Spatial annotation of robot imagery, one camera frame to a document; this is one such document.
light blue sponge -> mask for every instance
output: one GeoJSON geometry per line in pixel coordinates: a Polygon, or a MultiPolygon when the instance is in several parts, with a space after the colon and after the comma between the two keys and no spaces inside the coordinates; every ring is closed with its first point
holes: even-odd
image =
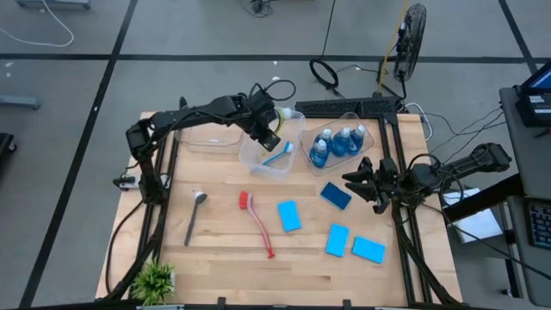
{"type": "Polygon", "coordinates": [[[352,254],[382,264],[385,257],[385,246],[358,236],[354,239],[352,254]]]}
{"type": "Polygon", "coordinates": [[[279,210],[279,216],[282,218],[283,231],[285,233],[302,227],[299,211],[296,209],[296,202],[284,201],[277,205],[277,209],[279,210]]]}
{"type": "Polygon", "coordinates": [[[329,239],[327,240],[327,246],[325,252],[338,256],[344,256],[344,249],[348,241],[348,227],[340,226],[339,224],[332,224],[329,231],[329,239]]]}

wooden table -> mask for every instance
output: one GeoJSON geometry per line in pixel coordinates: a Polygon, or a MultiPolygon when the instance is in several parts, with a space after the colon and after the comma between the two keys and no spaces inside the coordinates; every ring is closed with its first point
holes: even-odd
{"type": "MultiPolygon", "coordinates": [[[[307,120],[307,128],[326,122],[328,120],[307,120]]],[[[383,157],[378,123],[363,122],[375,141],[364,155],[378,166],[383,157]]],[[[418,115],[399,115],[399,124],[409,163],[413,156],[427,152],[423,128],[418,115]]],[[[396,159],[390,127],[387,132],[396,159]]],[[[228,304],[339,306],[343,299],[351,299],[355,306],[406,306],[390,210],[377,215],[372,203],[352,195],[350,205],[341,211],[319,196],[329,181],[345,189],[341,174],[355,171],[360,159],[315,177],[302,154],[298,154],[288,178],[278,181],[251,175],[236,154],[190,152],[186,145],[179,147],[161,252],[162,262],[173,264],[176,272],[176,292],[167,302],[214,304],[218,297],[225,296],[228,304]],[[199,207],[189,247],[184,247],[194,190],[207,193],[208,199],[199,207]],[[274,258],[267,258],[257,224],[238,207],[241,190],[253,194],[254,208],[274,246],[274,258]],[[277,203],[286,200],[296,201],[302,222],[302,228],[291,233],[283,232],[277,212],[277,203]],[[331,223],[350,228],[342,258],[325,253],[331,223]],[[358,235],[387,247],[383,264],[351,254],[354,237],[358,235]]],[[[170,146],[167,146],[165,154],[169,153],[170,146]]],[[[138,190],[121,193],[114,229],[139,200],[138,190]]],[[[427,203],[439,207],[436,197],[427,203]]],[[[140,209],[125,224],[115,241],[112,286],[134,260],[144,210],[140,209]]],[[[428,208],[418,208],[417,215],[426,263],[451,295],[461,300],[442,216],[428,208]]],[[[104,271],[98,284],[98,297],[106,294],[103,275],[104,271]]],[[[416,299],[421,301],[417,268],[412,268],[412,277],[416,299]]]]}

red toothbrush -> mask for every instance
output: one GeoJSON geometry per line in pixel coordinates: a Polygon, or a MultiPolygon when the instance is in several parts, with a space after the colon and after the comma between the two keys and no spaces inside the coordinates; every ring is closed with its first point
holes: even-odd
{"type": "Polygon", "coordinates": [[[252,194],[249,194],[247,192],[241,191],[241,194],[239,194],[239,207],[242,210],[249,211],[249,214],[252,216],[253,219],[258,224],[258,227],[260,227],[260,230],[262,231],[262,237],[264,239],[264,246],[266,247],[266,250],[268,251],[268,258],[272,258],[275,256],[274,252],[272,251],[272,244],[269,242],[268,232],[266,232],[266,229],[258,219],[257,215],[255,214],[255,211],[252,209],[252,194]]]}

plastic bottle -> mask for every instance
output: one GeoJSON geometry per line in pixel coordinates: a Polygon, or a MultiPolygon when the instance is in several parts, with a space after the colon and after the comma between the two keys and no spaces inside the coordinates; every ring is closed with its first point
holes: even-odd
{"type": "Polygon", "coordinates": [[[350,135],[350,148],[348,154],[357,155],[363,146],[363,136],[365,135],[365,127],[360,125],[358,128],[354,129],[350,135]]]}
{"type": "Polygon", "coordinates": [[[333,149],[333,141],[331,139],[331,129],[326,128],[324,131],[316,137],[316,139],[313,141],[314,144],[318,143],[320,140],[325,141],[327,144],[327,151],[330,152],[333,149]]]}
{"type": "Polygon", "coordinates": [[[350,149],[350,128],[345,127],[333,137],[333,154],[344,156],[350,149]]]}
{"type": "Polygon", "coordinates": [[[310,160],[312,160],[312,164],[318,168],[323,168],[325,166],[328,157],[329,152],[327,151],[327,144],[323,140],[315,143],[310,149],[310,160]]]}

potted plant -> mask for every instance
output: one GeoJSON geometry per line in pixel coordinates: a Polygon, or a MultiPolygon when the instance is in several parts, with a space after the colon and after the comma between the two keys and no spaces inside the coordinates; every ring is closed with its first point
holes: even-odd
{"type": "Polygon", "coordinates": [[[173,270],[174,266],[153,259],[134,279],[132,297],[144,306],[164,304],[164,297],[174,293],[173,270]]]}

